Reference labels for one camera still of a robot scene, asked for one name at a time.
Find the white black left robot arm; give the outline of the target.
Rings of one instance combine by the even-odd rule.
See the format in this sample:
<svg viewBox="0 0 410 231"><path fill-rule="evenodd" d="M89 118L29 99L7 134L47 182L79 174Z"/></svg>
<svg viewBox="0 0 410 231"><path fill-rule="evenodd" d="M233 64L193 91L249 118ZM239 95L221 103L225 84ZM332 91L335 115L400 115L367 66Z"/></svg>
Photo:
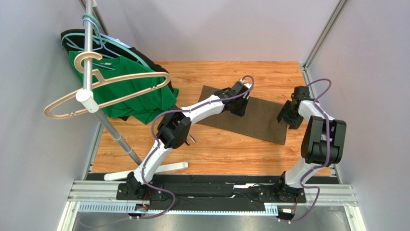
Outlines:
<svg viewBox="0 0 410 231"><path fill-rule="evenodd" d="M137 195L148 185L164 159L186 142L191 126L197 122L225 111L243 116L253 88L254 83L245 83L241 79L233 87L218 90L194 105L161 113L162 120L150 152L126 178L128 190Z"/></svg>

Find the brown cloth napkin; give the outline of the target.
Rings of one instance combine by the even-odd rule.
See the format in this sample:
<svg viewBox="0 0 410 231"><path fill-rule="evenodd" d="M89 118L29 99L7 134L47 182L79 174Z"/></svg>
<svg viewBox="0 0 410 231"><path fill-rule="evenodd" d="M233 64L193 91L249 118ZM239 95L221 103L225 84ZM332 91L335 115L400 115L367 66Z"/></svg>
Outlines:
<svg viewBox="0 0 410 231"><path fill-rule="evenodd" d="M277 115L282 107L283 105L280 103L250 97L244 116L223 112L207 117L199 121L198 124L285 145L287 124L277 120Z"/></svg>

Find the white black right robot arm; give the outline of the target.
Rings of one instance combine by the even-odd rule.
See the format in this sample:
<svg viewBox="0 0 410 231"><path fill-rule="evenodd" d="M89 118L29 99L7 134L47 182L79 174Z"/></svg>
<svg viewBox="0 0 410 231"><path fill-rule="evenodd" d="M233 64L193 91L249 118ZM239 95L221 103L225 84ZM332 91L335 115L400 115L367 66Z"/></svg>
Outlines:
<svg viewBox="0 0 410 231"><path fill-rule="evenodd" d="M320 169L341 161L346 136L346 122L327 115L318 101L311 98L309 88L295 87L291 100L277 115L290 129L307 121L301 144L301 157L288 171L282 173L275 196L280 201L297 198L304 184Z"/></svg>

